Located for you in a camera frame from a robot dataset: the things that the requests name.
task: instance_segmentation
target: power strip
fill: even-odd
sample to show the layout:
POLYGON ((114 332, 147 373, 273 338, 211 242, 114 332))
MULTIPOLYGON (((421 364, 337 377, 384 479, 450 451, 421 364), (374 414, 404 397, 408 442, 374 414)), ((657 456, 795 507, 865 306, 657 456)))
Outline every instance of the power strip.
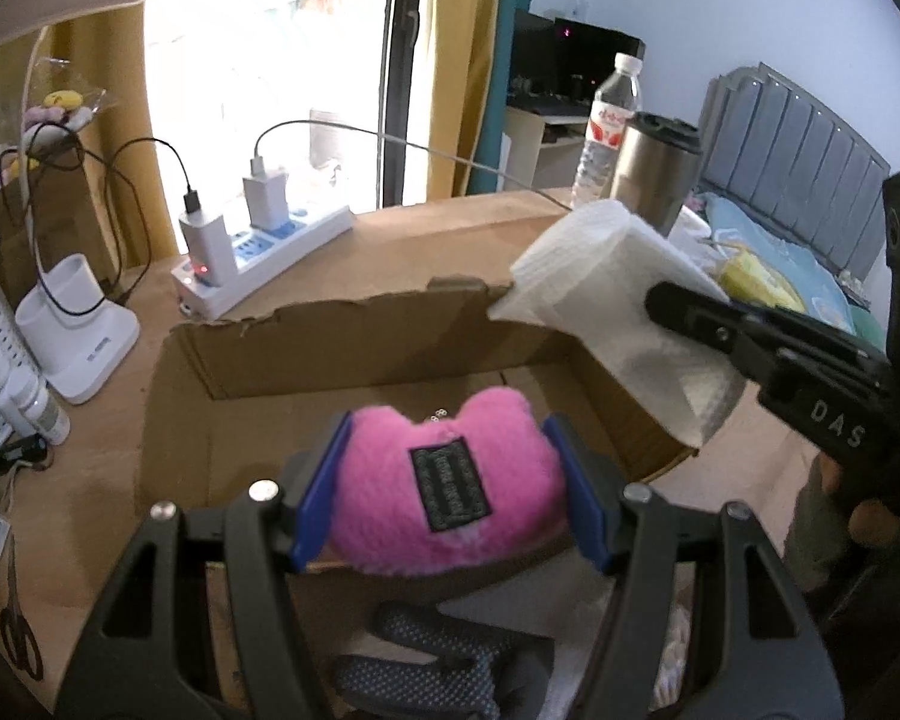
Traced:
POLYGON ((290 221, 279 229, 265 232, 250 228, 232 235, 237 275, 222 287, 201 281, 190 260, 170 272, 180 311, 188 317, 219 319, 247 295, 352 226, 349 206, 327 209, 308 204, 293 208, 290 221))

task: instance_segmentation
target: person's hand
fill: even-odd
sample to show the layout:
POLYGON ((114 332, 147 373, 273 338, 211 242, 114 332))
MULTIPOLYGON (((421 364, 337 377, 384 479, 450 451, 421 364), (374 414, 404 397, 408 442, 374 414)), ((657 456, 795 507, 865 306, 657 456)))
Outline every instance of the person's hand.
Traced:
MULTIPOLYGON (((820 453, 820 472, 823 492, 833 495, 840 488, 842 469, 836 461, 823 452, 820 453)), ((850 538, 868 548, 886 547, 900 532, 900 517, 893 514, 876 498, 871 498, 857 506, 847 523, 850 538)))

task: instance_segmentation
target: computer monitor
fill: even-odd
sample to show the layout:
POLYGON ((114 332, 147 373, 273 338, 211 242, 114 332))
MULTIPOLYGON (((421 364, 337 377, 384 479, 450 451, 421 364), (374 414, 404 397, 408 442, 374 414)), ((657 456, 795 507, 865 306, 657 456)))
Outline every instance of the computer monitor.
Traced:
POLYGON ((508 92, 511 95, 552 95, 556 90, 554 22, 517 10, 508 92))
POLYGON ((646 45, 639 38, 615 29, 557 19, 557 93, 572 100, 592 100, 593 93, 613 73, 618 53, 643 59, 646 45))

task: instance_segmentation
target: blue bedding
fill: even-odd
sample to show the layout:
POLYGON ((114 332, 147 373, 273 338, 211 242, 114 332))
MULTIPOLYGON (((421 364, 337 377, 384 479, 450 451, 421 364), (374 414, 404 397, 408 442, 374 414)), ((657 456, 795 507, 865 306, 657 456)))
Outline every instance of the blue bedding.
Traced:
MULTIPOLYGON (((808 248, 792 244, 768 232, 732 200, 706 191, 699 195, 706 201, 706 219, 713 230, 713 240, 747 245, 766 265, 786 278, 806 306, 810 317, 854 333, 850 303, 833 276, 808 248)), ((725 248, 728 257, 736 250, 725 248)))

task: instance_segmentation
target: black fabric tag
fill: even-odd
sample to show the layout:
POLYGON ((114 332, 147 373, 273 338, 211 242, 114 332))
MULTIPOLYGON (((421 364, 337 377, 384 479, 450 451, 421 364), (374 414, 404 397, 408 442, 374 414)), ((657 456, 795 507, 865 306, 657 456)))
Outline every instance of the black fabric tag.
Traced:
POLYGON ((411 449, 410 460, 434 533, 461 528, 492 514, 465 440, 411 449))

